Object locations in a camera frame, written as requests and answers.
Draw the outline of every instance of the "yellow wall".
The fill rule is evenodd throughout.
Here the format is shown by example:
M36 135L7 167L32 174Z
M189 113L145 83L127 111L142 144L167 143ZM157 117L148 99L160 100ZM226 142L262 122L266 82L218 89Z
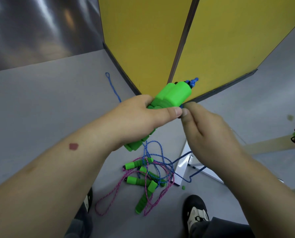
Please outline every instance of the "yellow wall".
M173 82L199 78L188 100L255 68L295 26L295 0L200 0Z
M192 0L99 0L105 43L143 94L167 84Z

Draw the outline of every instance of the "left hand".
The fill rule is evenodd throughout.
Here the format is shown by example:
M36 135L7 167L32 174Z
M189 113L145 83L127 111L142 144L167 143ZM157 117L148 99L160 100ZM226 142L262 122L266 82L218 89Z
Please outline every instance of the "left hand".
M120 103L100 119L107 131L117 138L117 147L143 139L158 128L182 114L179 107L148 109L153 101L150 95L138 95Z

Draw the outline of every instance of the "pants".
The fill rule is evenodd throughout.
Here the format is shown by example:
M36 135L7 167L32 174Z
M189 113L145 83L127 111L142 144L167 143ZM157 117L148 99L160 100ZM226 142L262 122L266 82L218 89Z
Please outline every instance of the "pants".
M85 204L82 203L64 238L89 238L92 228L91 216L88 214Z
M189 231L189 238L255 237L250 226L213 217L211 221L196 222Z

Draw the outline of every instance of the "left forearm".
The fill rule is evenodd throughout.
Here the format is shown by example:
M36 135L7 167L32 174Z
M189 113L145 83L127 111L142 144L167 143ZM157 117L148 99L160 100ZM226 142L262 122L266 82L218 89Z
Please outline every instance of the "left forearm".
M0 186L0 237L63 236L114 148L104 126L102 119L88 124Z

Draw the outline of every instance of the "black and white shoe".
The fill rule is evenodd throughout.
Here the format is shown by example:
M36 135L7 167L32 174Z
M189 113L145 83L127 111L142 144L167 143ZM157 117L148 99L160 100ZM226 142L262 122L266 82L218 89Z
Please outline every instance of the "black and white shoe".
M209 221L204 201L197 195L188 196L183 205L183 223L186 237L188 237L193 224L204 220Z
M93 193L92 193L92 187L90 188L85 200L84 200L84 204L86 206L87 212L89 213L91 204L92 204L92 198L93 198Z

